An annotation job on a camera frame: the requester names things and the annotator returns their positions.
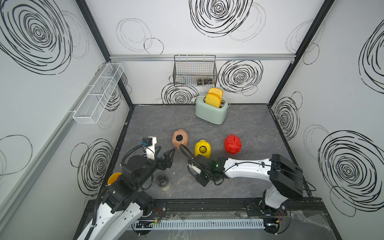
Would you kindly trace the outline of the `black plug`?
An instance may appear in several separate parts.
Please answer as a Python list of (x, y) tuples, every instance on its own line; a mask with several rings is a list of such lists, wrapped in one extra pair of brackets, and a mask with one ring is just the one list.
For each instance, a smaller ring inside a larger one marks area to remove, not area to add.
[(183, 139), (184, 139), (184, 137), (183, 137), (182, 135), (177, 135), (177, 136), (176, 136), (176, 140), (177, 140), (178, 142), (181, 142)]

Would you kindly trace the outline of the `pink piggy bank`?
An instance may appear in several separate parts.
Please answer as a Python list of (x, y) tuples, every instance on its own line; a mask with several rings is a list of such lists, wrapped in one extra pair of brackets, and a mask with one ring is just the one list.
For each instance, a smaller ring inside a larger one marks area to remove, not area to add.
[(172, 144), (176, 149), (180, 149), (180, 145), (187, 146), (189, 135), (185, 130), (177, 130), (173, 133)]

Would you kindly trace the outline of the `yellow piggy bank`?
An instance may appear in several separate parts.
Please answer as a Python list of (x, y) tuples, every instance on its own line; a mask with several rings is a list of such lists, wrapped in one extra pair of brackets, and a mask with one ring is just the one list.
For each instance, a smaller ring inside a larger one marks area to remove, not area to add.
[(205, 158), (210, 158), (211, 156), (211, 145), (205, 141), (205, 140), (200, 140), (199, 142), (196, 143), (195, 145), (195, 156), (197, 157), (198, 155), (201, 155)]

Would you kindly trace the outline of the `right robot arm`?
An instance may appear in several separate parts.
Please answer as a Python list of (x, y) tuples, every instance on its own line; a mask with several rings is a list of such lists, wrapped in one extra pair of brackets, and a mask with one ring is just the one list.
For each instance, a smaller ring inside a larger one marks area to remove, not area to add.
[(249, 178), (270, 182), (272, 186), (263, 192), (257, 209), (267, 216), (278, 213), (287, 200), (304, 197), (303, 170), (285, 157), (273, 154), (264, 160), (236, 160), (219, 158), (216, 161), (202, 155), (186, 154), (187, 168), (203, 187), (212, 181), (216, 186), (225, 179)]

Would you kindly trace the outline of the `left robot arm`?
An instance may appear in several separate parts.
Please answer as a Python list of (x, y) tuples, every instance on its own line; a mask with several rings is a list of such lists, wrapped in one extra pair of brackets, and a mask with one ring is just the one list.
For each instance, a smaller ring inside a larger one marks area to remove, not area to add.
[(122, 174), (97, 196), (92, 219), (79, 240), (117, 240), (133, 222), (151, 214), (154, 200), (143, 185), (154, 179), (155, 171), (172, 167), (176, 150), (158, 157), (161, 148), (156, 147), (155, 158), (150, 160), (148, 154), (133, 155), (139, 149), (141, 146), (135, 147), (122, 158)]

